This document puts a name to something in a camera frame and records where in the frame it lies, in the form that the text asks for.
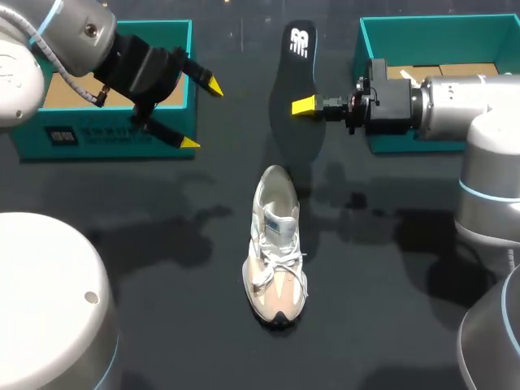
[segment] black insole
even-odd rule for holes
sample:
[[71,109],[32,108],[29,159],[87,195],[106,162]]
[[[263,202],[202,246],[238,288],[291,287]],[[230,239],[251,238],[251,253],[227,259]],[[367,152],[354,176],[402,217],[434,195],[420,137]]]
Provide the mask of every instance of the black insole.
[[291,114],[293,101],[317,93],[317,44],[316,27],[310,20],[295,20],[285,27],[278,74],[269,99],[269,120],[279,151],[289,164],[312,163],[325,138],[324,122]]

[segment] robotic arm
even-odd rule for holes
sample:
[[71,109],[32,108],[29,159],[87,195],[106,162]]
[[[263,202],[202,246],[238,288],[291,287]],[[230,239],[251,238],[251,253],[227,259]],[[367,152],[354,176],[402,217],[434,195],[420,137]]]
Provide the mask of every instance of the robotic arm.
[[292,104],[294,115],[344,120],[351,134],[356,128],[367,135],[413,129],[422,141],[466,142],[455,225],[470,241],[507,249],[512,268],[459,328],[457,358],[469,390],[520,387],[518,97],[520,76],[428,77],[412,88],[410,80],[388,80],[385,61],[372,59],[349,98],[312,96]]
[[[180,47],[155,48],[137,36],[118,34],[115,16],[96,0],[0,0],[0,18],[0,128],[30,119],[45,95],[32,47],[95,106],[104,105],[110,89],[131,100],[132,121],[141,130],[150,130],[154,108],[170,96],[182,73],[223,96],[213,74]],[[72,78],[90,72],[104,84],[96,94]],[[161,133],[163,141],[175,143]]]

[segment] insole logo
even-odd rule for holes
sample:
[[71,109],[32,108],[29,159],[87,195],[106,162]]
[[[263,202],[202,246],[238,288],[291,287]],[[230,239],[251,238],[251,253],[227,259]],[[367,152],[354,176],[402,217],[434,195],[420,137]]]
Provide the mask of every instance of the insole logo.
[[297,28],[293,28],[291,30],[291,45],[289,46],[289,49],[306,59],[308,47],[309,33],[307,31],[300,31]]

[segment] black table surface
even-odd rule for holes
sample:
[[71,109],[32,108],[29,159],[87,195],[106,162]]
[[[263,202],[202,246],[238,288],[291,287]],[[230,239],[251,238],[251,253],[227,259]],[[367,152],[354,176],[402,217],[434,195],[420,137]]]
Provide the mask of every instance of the black table surface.
[[2,211],[82,231],[106,263],[123,333],[125,390],[463,389],[455,341],[489,287],[459,245],[460,155],[375,157],[327,126],[301,203],[310,297],[289,331],[253,317],[241,280],[254,190],[283,163],[267,102],[283,26],[318,27],[318,89],[351,89],[363,15],[515,12],[513,0],[109,0],[121,20],[194,21],[200,62],[226,96],[199,97],[193,161],[19,164],[0,140]]

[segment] sneaker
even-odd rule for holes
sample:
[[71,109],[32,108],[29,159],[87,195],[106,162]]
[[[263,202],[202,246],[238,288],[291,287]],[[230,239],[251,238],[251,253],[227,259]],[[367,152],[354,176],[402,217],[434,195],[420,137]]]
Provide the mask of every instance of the sneaker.
[[249,256],[242,277],[254,311],[273,325],[294,321],[306,303],[299,213],[288,173],[276,165],[267,168],[254,194]]

